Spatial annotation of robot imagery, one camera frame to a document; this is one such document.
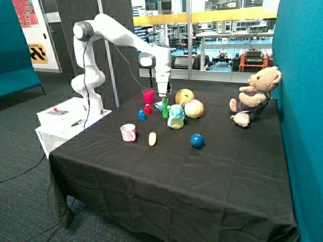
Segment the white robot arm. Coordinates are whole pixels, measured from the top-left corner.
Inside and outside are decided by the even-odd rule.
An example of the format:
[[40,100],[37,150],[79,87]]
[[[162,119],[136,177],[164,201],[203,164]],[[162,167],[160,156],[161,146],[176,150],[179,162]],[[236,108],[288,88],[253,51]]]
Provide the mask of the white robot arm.
[[105,82],[105,75],[96,65],[93,42],[105,39],[119,46],[131,46],[141,52],[138,60],[144,68],[155,68],[160,97],[171,92],[171,50],[167,45],[150,45],[106,14],[98,14],[94,20],[79,21],[73,26],[73,42],[76,63],[85,73],[76,76],[71,84],[84,98],[83,106],[90,114],[102,114],[102,98],[95,88]]

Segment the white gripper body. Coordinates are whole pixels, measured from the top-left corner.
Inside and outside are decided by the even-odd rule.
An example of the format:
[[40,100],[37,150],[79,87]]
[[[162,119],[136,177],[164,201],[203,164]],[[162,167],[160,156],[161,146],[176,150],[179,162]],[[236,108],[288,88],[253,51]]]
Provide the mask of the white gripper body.
[[172,93],[172,86],[170,84],[171,73],[156,73],[156,82],[159,97],[165,97]]

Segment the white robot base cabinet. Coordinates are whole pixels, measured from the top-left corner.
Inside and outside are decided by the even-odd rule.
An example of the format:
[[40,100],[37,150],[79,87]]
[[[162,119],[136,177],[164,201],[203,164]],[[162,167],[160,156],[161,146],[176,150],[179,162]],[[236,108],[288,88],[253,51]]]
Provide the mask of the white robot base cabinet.
[[35,129],[46,157],[49,153],[78,135],[85,128],[111,113],[89,113],[84,98],[73,97],[37,113],[40,126]]

